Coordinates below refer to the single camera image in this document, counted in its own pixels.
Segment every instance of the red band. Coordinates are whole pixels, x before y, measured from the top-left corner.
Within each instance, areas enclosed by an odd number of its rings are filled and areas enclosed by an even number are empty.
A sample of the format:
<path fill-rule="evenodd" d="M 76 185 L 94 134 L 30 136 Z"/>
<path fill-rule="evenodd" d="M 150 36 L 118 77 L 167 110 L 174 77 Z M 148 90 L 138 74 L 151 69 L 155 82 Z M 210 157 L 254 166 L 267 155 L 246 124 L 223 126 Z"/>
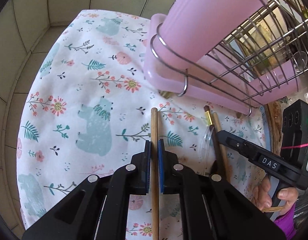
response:
<path fill-rule="evenodd" d="M 294 148 L 303 148 L 308 146 L 308 143 L 306 144 L 301 144 L 301 145 L 296 145 L 296 146 L 286 146 L 286 147 L 281 147 L 281 150 L 283 149 L 294 149 Z"/>

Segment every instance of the wooden chopstick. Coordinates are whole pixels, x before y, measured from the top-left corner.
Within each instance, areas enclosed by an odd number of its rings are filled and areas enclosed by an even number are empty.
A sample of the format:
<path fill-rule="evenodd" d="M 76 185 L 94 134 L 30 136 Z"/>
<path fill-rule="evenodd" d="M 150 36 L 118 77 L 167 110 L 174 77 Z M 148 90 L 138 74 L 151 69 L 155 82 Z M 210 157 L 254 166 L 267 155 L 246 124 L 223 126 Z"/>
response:
<path fill-rule="evenodd" d="M 151 109 L 151 189 L 152 189 L 152 233 L 159 240 L 159 180 L 158 180 L 158 112 Z"/>
<path fill-rule="evenodd" d="M 220 123 L 220 120 L 219 120 L 216 112 L 213 113 L 213 119 L 214 119 L 214 125 L 215 125 L 217 131 L 221 131 L 222 130 L 221 123 Z M 225 171 L 226 171 L 226 180 L 230 183 L 231 178 L 230 178 L 230 173 L 229 173 L 229 164 L 228 164 L 228 160 L 227 160 L 226 149 L 225 149 L 225 146 L 222 145 L 222 144 L 220 144 L 220 148 L 221 148 L 223 163 L 224 163 Z"/>

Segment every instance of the metal rivet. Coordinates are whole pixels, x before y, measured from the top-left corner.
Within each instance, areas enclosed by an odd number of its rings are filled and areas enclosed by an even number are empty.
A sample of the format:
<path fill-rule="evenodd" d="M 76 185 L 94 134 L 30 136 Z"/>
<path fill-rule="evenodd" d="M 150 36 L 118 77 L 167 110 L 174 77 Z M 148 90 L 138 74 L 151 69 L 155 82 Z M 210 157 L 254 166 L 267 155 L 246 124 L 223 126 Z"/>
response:
<path fill-rule="evenodd" d="M 181 171 L 184 167 L 183 167 L 182 164 L 175 164 L 175 165 L 173 166 L 173 168 L 174 168 L 174 170 L 176 170 L 176 171 Z"/>
<path fill-rule="evenodd" d="M 220 181 L 222 179 L 222 177 L 218 174 L 213 174 L 211 179 L 214 180 L 214 181 Z"/>
<path fill-rule="evenodd" d="M 90 175 L 89 177 L 88 177 L 88 181 L 89 182 L 95 182 L 95 181 L 97 181 L 98 180 L 98 176 L 97 175 Z"/>
<path fill-rule="evenodd" d="M 128 164 L 126 165 L 126 169 L 128 171 L 133 171 L 134 169 L 136 169 L 136 166 L 134 164 Z"/>

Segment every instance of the tablecloth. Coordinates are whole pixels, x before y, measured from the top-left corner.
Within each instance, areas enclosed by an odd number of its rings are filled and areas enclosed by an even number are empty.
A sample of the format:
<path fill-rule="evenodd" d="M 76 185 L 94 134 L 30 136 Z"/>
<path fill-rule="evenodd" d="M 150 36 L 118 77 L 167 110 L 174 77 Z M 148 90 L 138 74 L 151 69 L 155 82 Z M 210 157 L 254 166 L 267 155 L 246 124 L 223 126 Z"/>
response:
<path fill-rule="evenodd" d="M 30 89 L 21 117 L 17 178 L 21 214 L 30 227 L 90 174 L 107 176 L 129 163 L 150 140 L 156 107 L 167 150 L 204 173 L 200 145 L 204 105 L 222 128 L 270 147 L 264 108 L 253 117 L 187 96 L 165 99 L 142 73 L 149 20 L 83 10 L 60 35 Z M 248 199 L 264 173 L 228 150 L 231 183 Z M 181 239 L 178 195 L 160 197 L 161 238 Z M 126 239 L 150 239 L 150 196 L 131 196 Z"/>

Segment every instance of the person's hand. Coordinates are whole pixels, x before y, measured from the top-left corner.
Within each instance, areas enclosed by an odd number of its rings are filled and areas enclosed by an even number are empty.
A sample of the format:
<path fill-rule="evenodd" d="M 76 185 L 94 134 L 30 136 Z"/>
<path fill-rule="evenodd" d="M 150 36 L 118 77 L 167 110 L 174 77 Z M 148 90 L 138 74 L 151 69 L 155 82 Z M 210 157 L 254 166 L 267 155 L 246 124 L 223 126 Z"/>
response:
<path fill-rule="evenodd" d="M 272 199 L 268 194 L 270 188 L 271 188 L 270 179 L 266 175 L 263 178 L 261 185 L 256 186 L 253 189 L 252 203 L 261 211 L 264 208 L 269 208 L 270 206 L 272 206 Z M 286 201 L 284 207 L 280 211 L 280 216 L 284 215 L 291 209 L 293 204 L 296 202 L 298 196 L 299 192 L 294 187 L 283 188 L 278 192 L 277 194 L 278 199 Z"/>

